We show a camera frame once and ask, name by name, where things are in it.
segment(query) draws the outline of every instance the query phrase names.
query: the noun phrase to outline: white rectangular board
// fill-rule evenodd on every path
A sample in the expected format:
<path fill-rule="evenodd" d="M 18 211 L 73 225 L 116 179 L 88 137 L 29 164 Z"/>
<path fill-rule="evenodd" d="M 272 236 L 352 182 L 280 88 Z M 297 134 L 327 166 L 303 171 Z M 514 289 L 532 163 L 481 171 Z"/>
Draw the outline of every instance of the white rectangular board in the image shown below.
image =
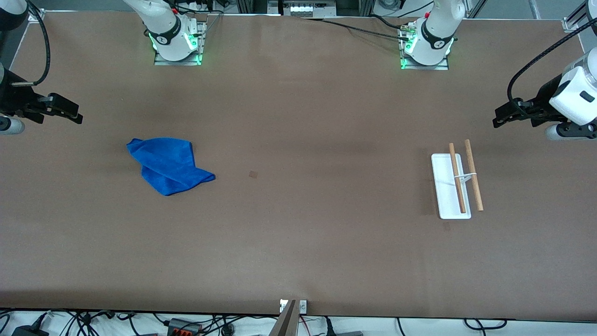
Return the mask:
<path fill-rule="evenodd" d="M 456 163 L 458 165 L 458 174 L 464 174 L 460 154 L 456 154 Z M 466 192 L 466 183 L 462 182 L 462 180 L 462 193 L 466 213 L 460 213 L 450 154 L 432 154 L 431 165 L 433 166 L 435 192 L 438 196 L 439 217 L 441 219 L 470 219 L 469 195 Z"/>

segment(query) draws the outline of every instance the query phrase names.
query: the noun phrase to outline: blue cloth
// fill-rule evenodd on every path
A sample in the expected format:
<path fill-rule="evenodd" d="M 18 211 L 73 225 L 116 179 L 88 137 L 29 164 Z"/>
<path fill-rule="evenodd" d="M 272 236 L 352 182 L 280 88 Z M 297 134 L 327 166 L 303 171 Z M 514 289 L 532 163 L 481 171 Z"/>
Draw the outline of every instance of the blue cloth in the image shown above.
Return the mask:
<path fill-rule="evenodd" d="M 160 194 L 170 196 L 216 179 L 195 167 L 190 142 L 174 138 L 133 139 L 128 152 L 141 164 L 141 176 Z"/>

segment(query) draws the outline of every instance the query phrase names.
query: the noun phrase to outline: red cable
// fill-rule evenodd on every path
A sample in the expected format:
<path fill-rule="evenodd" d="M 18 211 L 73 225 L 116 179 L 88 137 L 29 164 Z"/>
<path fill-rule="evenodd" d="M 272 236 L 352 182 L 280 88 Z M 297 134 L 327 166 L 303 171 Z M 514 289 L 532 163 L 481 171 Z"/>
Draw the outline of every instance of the red cable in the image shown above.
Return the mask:
<path fill-rule="evenodd" d="M 309 331 L 309 327 L 307 326 L 307 321 L 304 320 L 303 316 L 301 316 L 300 319 L 303 321 L 304 328 L 307 330 L 307 335 L 311 336 L 311 332 Z"/>

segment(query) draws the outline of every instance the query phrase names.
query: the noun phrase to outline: brown table surface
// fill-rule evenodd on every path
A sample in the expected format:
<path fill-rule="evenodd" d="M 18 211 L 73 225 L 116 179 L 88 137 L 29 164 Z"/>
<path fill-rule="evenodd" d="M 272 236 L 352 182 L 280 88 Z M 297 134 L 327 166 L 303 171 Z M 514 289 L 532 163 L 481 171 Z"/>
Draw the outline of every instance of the brown table surface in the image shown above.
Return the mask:
<path fill-rule="evenodd" d="M 595 319 L 595 143 L 491 124 L 560 22 L 464 21 L 449 71 L 406 71 L 395 41 L 291 17 L 220 18 L 198 67 L 153 66 L 134 13 L 45 21 L 36 90 L 85 118 L 0 138 L 3 306 Z M 567 42 L 515 95 L 581 55 Z M 33 25 L 13 71 L 43 65 Z M 159 195 L 125 145 L 160 136 L 217 180 Z M 467 138 L 485 211 L 443 221 L 430 156 Z"/>

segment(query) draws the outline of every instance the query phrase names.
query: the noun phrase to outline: wooden dowel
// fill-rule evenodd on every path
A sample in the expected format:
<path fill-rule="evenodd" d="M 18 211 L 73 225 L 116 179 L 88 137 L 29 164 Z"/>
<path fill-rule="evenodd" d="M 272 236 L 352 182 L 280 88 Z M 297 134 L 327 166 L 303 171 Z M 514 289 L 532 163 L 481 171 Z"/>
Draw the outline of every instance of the wooden dowel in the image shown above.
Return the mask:
<path fill-rule="evenodd" d="M 464 145 L 466 146 L 466 159 L 469 161 L 469 170 L 470 173 L 476 173 L 475 170 L 475 161 L 473 160 L 473 151 L 470 148 L 470 140 L 466 139 L 464 141 Z M 483 211 L 483 201 L 481 200 L 481 191 L 479 190 L 479 180 L 477 180 L 476 175 L 472 175 L 471 179 L 473 180 L 473 193 L 475 193 L 475 201 L 477 203 L 477 210 Z"/>
<path fill-rule="evenodd" d="M 458 204 L 460 205 L 460 213 L 466 213 L 466 205 L 464 204 L 464 194 L 462 193 L 462 184 L 460 183 L 460 175 L 458 171 L 458 163 L 456 162 L 456 151 L 454 144 L 450 142 L 450 158 L 452 159 L 452 171 L 454 172 L 454 183 L 456 184 L 456 193 L 458 194 Z"/>

